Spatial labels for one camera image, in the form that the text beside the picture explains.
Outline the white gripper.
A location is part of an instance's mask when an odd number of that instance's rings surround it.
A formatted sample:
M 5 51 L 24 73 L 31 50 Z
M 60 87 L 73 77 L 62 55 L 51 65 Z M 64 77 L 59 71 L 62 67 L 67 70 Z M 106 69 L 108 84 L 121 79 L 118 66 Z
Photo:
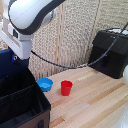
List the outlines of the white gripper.
M 34 35 L 20 34 L 8 20 L 3 19 L 0 22 L 0 37 L 16 54 L 12 55 L 12 62 L 17 62 L 18 57 L 21 60 L 30 57 Z

